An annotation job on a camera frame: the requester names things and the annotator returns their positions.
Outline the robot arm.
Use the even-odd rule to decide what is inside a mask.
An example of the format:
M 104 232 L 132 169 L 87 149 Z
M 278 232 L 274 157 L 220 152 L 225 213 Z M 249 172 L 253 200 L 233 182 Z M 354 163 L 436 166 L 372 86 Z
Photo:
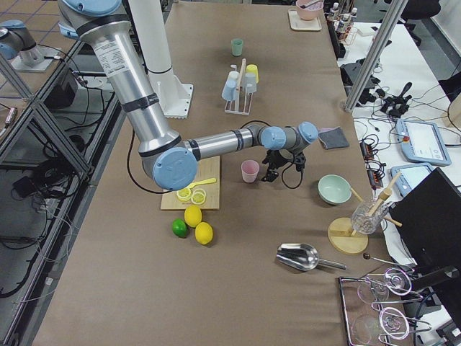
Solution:
M 121 1 L 59 1 L 58 8 L 62 34 L 92 47 L 140 141 L 143 169 L 163 191 L 190 184 L 201 159 L 253 146 L 299 154 L 318 138 L 317 127 L 302 122 L 284 128 L 250 125 L 184 141 L 169 127 L 140 64 Z

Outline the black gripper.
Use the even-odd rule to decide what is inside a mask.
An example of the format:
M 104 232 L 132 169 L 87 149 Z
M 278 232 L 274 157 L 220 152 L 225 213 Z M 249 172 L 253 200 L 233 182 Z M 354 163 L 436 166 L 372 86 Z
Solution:
M 286 158 L 281 154 L 280 150 L 267 150 L 266 156 L 262 161 L 262 164 L 267 165 L 267 171 L 261 178 L 262 182 L 273 182 L 278 178 L 278 169 L 285 166 L 288 163 L 292 163 L 291 158 Z

